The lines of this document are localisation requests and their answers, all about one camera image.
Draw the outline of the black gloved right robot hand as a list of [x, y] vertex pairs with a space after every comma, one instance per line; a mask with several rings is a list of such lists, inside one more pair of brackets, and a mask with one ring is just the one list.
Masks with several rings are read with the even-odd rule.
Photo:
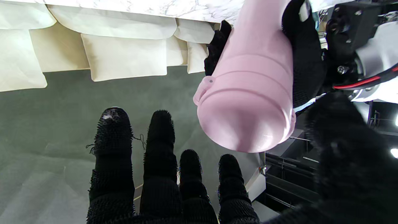
[[[309, 109], [307, 132], [319, 150], [320, 199], [289, 209], [268, 224], [396, 224], [397, 158], [370, 129], [352, 102], [338, 92]], [[140, 213], [135, 213], [132, 129], [127, 113], [102, 113], [91, 149], [96, 157], [89, 190], [88, 224], [259, 224], [236, 158], [219, 161], [220, 213], [216, 216], [197, 153], [188, 149], [177, 163], [171, 115], [155, 111], [144, 153]]]

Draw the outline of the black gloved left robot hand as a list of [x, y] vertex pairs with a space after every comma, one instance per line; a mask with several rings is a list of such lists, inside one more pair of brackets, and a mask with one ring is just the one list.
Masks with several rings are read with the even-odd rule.
[[288, 110], [315, 98], [325, 78], [307, 0], [246, 0], [231, 26], [222, 21], [207, 45], [212, 92], [247, 92]]

